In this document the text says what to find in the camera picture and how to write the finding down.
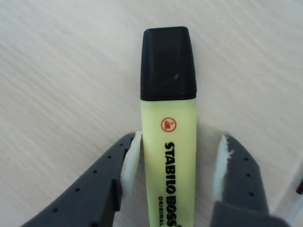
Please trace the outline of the white padded gripper finger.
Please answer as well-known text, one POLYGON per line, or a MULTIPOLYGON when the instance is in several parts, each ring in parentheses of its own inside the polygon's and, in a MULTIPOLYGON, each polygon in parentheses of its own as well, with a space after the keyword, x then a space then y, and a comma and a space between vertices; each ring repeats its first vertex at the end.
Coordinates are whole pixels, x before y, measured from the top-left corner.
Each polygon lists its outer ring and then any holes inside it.
POLYGON ((132 194, 142 132, 114 143, 66 191, 24 223, 25 227, 111 227, 132 194))
POLYGON ((213 192, 213 227, 288 226, 270 214, 259 165, 230 135, 218 146, 213 192))

